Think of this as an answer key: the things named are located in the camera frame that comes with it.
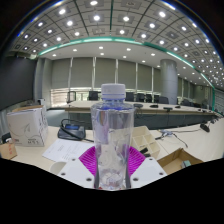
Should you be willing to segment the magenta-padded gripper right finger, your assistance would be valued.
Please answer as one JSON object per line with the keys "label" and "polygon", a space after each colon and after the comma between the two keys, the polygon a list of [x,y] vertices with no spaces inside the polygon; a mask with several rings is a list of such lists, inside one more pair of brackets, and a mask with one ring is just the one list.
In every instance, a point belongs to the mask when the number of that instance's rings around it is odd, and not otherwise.
{"label": "magenta-padded gripper right finger", "polygon": [[126,187],[140,188],[166,176],[166,172],[153,157],[145,157],[137,149],[129,149]]}

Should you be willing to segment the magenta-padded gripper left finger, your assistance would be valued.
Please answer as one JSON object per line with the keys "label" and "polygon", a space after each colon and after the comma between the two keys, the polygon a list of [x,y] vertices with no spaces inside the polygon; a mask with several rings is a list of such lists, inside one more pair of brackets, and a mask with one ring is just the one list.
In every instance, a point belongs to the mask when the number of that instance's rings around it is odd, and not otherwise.
{"label": "magenta-padded gripper left finger", "polygon": [[70,159],[59,171],[58,176],[84,188],[96,188],[97,159],[95,147],[92,146],[78,158]]}

